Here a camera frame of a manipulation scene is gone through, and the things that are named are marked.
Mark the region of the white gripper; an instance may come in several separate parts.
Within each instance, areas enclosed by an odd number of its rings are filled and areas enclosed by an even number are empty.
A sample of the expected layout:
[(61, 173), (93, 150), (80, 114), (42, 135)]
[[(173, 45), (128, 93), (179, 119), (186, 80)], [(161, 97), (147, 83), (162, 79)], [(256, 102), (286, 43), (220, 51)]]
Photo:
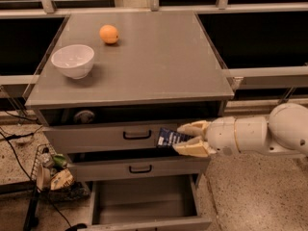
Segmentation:
[(216, 152), (226, 156), (238, 153), (235, 118), (232, 116), (220, 117), (211, 123), (207, 120), (186, 123), (178, 127), (177, 132), (196, 137), (172, 146), (180, 155), (207, 158)]

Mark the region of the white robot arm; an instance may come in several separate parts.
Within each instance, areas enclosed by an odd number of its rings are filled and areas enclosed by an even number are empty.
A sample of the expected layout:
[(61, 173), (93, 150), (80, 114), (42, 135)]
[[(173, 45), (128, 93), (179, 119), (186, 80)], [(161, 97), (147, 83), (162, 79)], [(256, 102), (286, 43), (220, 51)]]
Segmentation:
[(177, 132), (192, 136), (172, 146), (185, 156), (308, 155), (308, 109), (295, 103), (278, 105), (269, 117), (224, 116), (212, 121), (199, 120), (180, 126)]

